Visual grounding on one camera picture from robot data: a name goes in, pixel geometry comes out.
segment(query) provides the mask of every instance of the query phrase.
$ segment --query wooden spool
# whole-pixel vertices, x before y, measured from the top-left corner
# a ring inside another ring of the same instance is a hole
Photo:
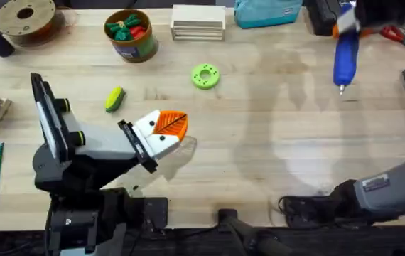
[[[10,0],[0,8],[0,31],[18,46],[47,43],[64,23],[52,0]]]

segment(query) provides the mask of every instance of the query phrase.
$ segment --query green 3d printed part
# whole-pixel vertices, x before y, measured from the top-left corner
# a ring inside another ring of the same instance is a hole
[[[106,99],[106,102],[104,104],[104,108],[106,109],[106,112],[112,113],[119,109],[120,104],[122,103],[122,100],[124,99],[125,96],[125,91],[122,89],[122,87],[118,86],[114,88],[111,93],[109,94],[108,98]]]
[[[191,80],[196,87],[207,90],[217,85],[220,79],[220,72],[218,69],[207,63],[203,63],[193,68],[191,73]]]

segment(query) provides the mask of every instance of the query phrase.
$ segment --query wooden table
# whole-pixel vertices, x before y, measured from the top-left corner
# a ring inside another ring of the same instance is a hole
[[[229,10],[225,42],[175,42],[171,10],[147,9],[160,48],[149,61],[128,64],[103,34],[113,12],[77,11],[76,25],[52,43],[0,58],[0,97],[13,100],[0,126],[0,230],[43,229],[49,204],[33,183],[32,157],[43,138],[30,72],[69,98],[83,122],[115,127],[155,109],[189,114],[183,147],[160,161],[156,174],[138,167],[109,185],[168,197],[169,227],[214,225],[218,208],[236,208],[251,225],[282,226],[280,196],[329,193],[349,178],[405,162],[400,44],[362,40],[354,84],[340,97],[332,79],[335,41],[311,35],[304,14],[294,24],[242,30]],[[192,67],[204,62],[222,73],[213,90],[190,81]],[[104,100],[117,85],[128,97],[107,114]],[[388,224],[405,225],[405,218]]]

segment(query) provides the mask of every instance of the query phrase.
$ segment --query green ring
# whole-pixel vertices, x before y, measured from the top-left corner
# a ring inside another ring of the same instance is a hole
[[[208,79],[203,79],[201,77],[201,72],[208,72],[210,77]],[[218,69],[211,64],[203,63],[195,68],[191,72],[191,80],[199,89],[208,90],[217,85],[218,80],[220,79],[220,72]]]

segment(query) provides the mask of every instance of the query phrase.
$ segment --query small yellow object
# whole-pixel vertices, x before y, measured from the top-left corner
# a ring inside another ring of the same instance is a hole
[[[119,27],[125,28],[125,23],[123,21],[117,21],[117,24],[119,24]]]
[[[125,91],[122,87],[118,86],[114,88],[111,93],[109,94],[106,102],[104,104],[104,108],[106,112],[112,113],[119,109],[122,100],[124,99]]]

